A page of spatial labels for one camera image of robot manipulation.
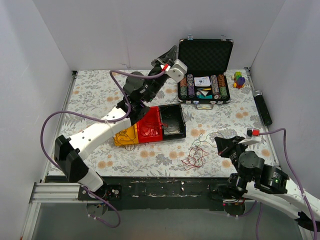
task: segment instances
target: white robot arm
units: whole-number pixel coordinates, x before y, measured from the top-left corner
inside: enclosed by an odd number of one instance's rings
[[[63,135],[57,137],[54,161],[70,183],[78,182],[98,197],[105,197],[107,184],[93,169],[86,166],[84,160],[103,142],[141,120],[150,109],[144,102],[152,101],[168,78],[178,83],[187,73],[187,66],[177,59],[177,46],[173,46],[151,64],[153,69],[148,76],[140,72],[119,72],[127,76],[123,86],[124,99],[101,122],[68,138]]]
[[[287,214],[301,227],[313,231],[312,216],[304,199],[307,198],[319,229],[320,200],[306,191],[302,194],[299,186],[286,173],[275,166],[264,164],[265,160],[254,151],[245,151],[248,145],[261,141],[258,129],[248,128],[246,138],[215,137],[215,141],[218,154],[230,158],[237,173],[232,173],[228,184],[219,186],[213,194],[227,197],[224,199],[244,197],[259,201]]]

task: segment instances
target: poker chip stack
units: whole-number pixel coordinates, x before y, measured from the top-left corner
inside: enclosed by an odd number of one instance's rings
[[[181,81],[180,81],[180,96],[182,99],[187,98],[187,79],[186,77],[184,77]]]
[[[219,85],[218,85],[218,79],[216,75],[212,75],[210,77],[211,79],[211,88],[212,88],[212,94],[214,99],[220,99],[220,91],[219,91]]]
[[[188,97],[193,99],[195,97],[195,83],[194,76],[192,74],[188,74],[186,76],[187,89],[188,89]]]
[[[227,94],[225,77],[222,74],[218,75],[218,86],[220,90],[221,99],[226,99],[228,97],[228,94]]]

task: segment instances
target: white backdrop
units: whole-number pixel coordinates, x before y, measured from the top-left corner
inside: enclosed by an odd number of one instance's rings
[[[72,73],[31,0],[0,0],[0,239],[20,239],[46,164],[45,118],[61,110]],[[57,118],[45,132],[53,142]]]
[[[229,69],[252,62],[285,0],[33,0],[72,70],[150,69],[179,39],[234,40]]]
[[[252,66],[273,124],[287,129],[288,156],[304,187],[320,198],[318,0],[286,0]],[[272,136],[285,171],[282,133]]]

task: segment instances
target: table surface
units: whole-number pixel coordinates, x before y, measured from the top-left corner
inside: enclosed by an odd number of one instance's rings
[[[233,88],[231,75],[242,72],[246,79],[244,88]],[[139,70],[147,75],[148,70]],[[182,104],[186,125],[186,138],[136,145],[115,146],[113,138],[106,139],[95,149],[85,163],[101,176],[119,177],[229,177],[236,170],[228,158],[218,156],[214,137],[222,134],[225,138],[235,135],[245,136],[249,127],[261,131],[262,122],[249,86],[246,72],[227,70],[227,82],[231,101],[215,105],[211,110],[198,110],[193,104]],[[120,85],[126,77],[115,74]],[[109,75],[108,70],[81,70],[78,72],[73,93],[67,110],[88,116],[102,118],[122,99],[122,94]],[[148,106],[178,103],[177,83],[168,79],[157,96]],[[74,115],[65,114],[60,134],[74,135],[95,122]],[[200,137],[200,147],[208,153],[203,158],[203,166],[188,169],[182,160],[190,153],[193,142]],[[275,163],[271,146],[265,138],[260,143],[249,146],[265,163]],[[63,173],[50,166],[48,175],[61,176]]]

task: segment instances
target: black foam lining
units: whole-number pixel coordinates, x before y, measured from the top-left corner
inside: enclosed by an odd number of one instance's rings
[[[220,39],[183,39],[179,44],[178,58],[188,67],[188,73],[227,70],[233,42]]]

